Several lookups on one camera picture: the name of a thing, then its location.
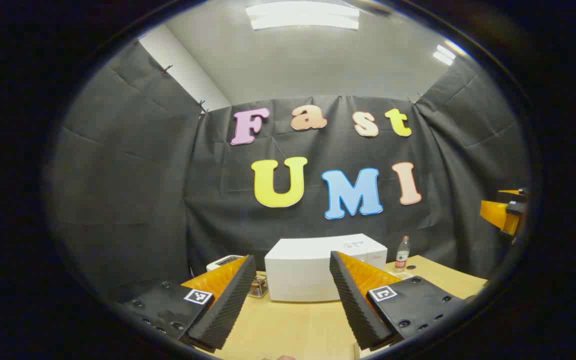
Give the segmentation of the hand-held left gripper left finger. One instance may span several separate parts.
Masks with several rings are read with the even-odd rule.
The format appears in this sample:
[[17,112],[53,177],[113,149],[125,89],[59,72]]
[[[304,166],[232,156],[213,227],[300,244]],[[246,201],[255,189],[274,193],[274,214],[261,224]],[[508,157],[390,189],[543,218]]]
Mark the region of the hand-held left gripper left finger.
[[182,284],[140,282],[123,290],[123,310],[172,341],[220,350],[256,275],[254,256],[245,255]]

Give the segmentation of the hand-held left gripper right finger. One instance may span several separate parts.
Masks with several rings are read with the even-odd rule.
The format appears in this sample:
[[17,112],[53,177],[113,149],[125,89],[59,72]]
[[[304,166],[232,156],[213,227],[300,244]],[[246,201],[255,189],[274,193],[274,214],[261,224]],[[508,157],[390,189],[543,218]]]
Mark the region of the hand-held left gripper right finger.
[[361,350],[416,337],[467,304],[422,276],[400,279],[341,251],[331,251],[329,271]]

